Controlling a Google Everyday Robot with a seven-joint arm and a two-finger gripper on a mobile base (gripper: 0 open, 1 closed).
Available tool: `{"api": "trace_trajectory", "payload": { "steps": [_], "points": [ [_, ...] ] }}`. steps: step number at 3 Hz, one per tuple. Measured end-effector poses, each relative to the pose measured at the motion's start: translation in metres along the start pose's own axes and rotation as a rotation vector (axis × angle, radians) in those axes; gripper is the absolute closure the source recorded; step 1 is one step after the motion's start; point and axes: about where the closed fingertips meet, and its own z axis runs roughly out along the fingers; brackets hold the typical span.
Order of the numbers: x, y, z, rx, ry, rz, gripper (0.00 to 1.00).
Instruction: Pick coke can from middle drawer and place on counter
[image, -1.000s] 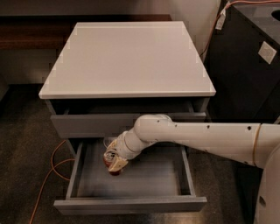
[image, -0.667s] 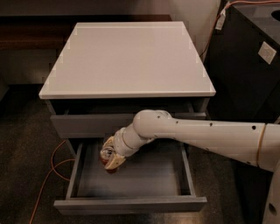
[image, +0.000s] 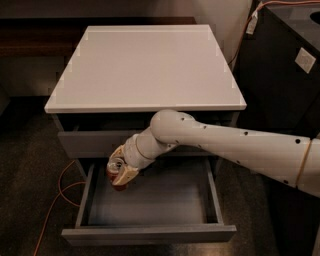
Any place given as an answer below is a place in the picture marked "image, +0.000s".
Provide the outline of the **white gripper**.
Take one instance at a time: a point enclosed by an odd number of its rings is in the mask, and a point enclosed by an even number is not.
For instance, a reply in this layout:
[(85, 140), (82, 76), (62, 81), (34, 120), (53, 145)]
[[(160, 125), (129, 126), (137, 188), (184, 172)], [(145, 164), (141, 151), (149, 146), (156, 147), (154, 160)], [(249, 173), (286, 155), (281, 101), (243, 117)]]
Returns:
[(123, 145), (120, 145), (109, 157), (110, 163), (125, 162), (129, 166), (124, 166), (120, 169), (117, 176), (112, 181), (113, 186), (123, 186), (133, 180), (138, 174), (139, 170), (148, 167), (153, 163), (153, 160), (144, 157), (137, 147), (137, 134), (128, 138)]

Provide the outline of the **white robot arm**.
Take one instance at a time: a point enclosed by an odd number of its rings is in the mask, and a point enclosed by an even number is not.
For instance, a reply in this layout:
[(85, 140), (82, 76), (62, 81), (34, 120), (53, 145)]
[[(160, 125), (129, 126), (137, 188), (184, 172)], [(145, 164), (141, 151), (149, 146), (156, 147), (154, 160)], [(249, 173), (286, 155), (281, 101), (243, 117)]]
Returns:
[(111, 184), (124, 187), (157, 157), (192, 146), (320, 197), (320, 140), (198, 122), (191, 115), (161, 110), (150, 126), (128, 138), (109, 157)]

